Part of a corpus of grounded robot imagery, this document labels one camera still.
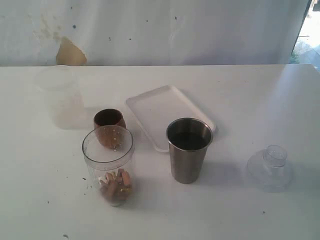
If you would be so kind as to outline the brown wooden cup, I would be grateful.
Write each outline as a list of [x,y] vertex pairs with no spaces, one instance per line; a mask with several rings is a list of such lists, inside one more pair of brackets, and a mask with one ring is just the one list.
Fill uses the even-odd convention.
[[105,148],[114,149],[120,144],[116,126],[126,128],[126,123],[119,110],[107,108],[95,114],[93,126],[99,143]]

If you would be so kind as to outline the clear plastic shaker lid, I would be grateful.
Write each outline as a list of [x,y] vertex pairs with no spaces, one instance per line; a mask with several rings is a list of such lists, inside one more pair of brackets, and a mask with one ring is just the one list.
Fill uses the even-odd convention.
[[264,192],[285,191],[293,178],[293,168],[287,157],[287,151],[279,145],[269,145],[252,155],[246,165],[252,184]]

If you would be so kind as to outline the frosted plastic container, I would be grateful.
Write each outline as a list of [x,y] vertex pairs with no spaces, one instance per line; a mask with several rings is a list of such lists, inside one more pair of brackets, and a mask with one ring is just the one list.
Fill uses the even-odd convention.
[[52,122],[61,129],[73,129],[85,114],[79,82],[67,65],[48,66],[34,79]]

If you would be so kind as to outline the stainless steel cup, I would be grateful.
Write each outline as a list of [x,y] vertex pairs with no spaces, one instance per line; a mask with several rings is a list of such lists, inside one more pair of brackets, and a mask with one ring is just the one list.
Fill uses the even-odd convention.
[[168,125],[166,138],[173,178],[182,184],[195,182],[213,141],[212,129],[199,119],[183,117]]

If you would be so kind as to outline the white rectangular tray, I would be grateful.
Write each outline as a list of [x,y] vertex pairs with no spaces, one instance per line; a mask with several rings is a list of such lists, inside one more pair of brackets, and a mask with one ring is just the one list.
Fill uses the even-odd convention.
[[216,124],[173,85],[165,85],[130,97],[125,104],[154,149],[160,153],[169,152],[166,129],[176,119],[199,119],[213,132],[216,130]]

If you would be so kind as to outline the clear plastic shaker cup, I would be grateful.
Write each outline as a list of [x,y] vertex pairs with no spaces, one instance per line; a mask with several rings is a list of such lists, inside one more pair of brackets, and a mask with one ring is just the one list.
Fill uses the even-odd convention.
[[[96,136],[95,129],[89,132],[85,136],[81,145],[81,150],[82,150],[86,165],[88,167],[89,177],[90,177],[90,180],[92,181],[92,186],[98,189],[98,193],[100,195],[101,195],[101,192],[100,192],[99,177],[103,177],[107,172],[112,172],[112,171],[117,172],[119,168],[124,168],[129,172],[129,175],[133,183],[132,193],[134,191],[134,176],[135,176],[133,171],[133,156],[135,151],[134,138],[132,133],[128,129],[123,128],[121,126],[115,126],[115,127],[117,128],[117,133],[118,133],[117,139],[119,140],[119,145],[117,148],[109,149],[101,145]],[[107,200],[105,201],[114,207],[118,207],[125,203],[124,202],[120,205],[112,205],[109,201]]]

